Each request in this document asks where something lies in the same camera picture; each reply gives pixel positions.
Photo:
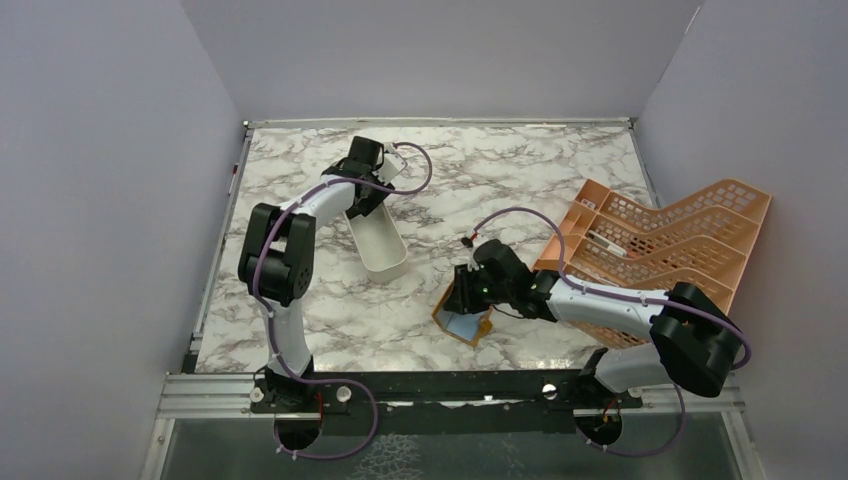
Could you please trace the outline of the yellow leather card holder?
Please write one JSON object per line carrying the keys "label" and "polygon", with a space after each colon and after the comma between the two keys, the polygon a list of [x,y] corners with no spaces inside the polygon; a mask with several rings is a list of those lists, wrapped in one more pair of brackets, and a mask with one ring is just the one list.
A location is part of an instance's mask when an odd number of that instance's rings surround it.
{"label": "yellow leather card holder", "polygon": [[487,336],[492,328],[491,315],[493,309],[476,314],[459,314],[445,309],[447,300],[453,292],[454,282],[451,282],[443,292],[434,307],[431,318],[439,329],[446,335],[476,348],[480,340]]}

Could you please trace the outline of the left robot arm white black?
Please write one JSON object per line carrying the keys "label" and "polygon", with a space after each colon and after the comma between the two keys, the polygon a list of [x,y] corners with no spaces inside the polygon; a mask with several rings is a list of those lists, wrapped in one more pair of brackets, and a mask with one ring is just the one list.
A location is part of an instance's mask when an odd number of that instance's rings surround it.
{"label": "left robot arm white black", "polygon": [[320,228],[345,218],[371,281],[385,283],[405,273],[407,249],[384,203],[405,166],[395,145],[356,136],[317,185],[281,205],[253,208],[238,277],[261,305],[270,346],[264,383],[254,398],[277,398],[294,411],[313,401],[302,298],[314,274]]}

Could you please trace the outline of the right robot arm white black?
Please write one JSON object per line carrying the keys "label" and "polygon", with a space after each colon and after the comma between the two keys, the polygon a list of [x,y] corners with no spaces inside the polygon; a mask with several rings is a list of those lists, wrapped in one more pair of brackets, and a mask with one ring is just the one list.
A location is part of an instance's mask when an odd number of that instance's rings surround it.
{"label": "right robot arm white black", "polygon": [[616,393],[662,384],[714,398],[731,371],[750,358],[741,330],[692,283],[639,290],[532,270],[498,240],[474,248],[468,263],[455,266],[436,315],[472,320],[502,304],[524,319],[580,320],[642,339],[637,347],[594,356],[576,383],[579,398],[592,407]]}

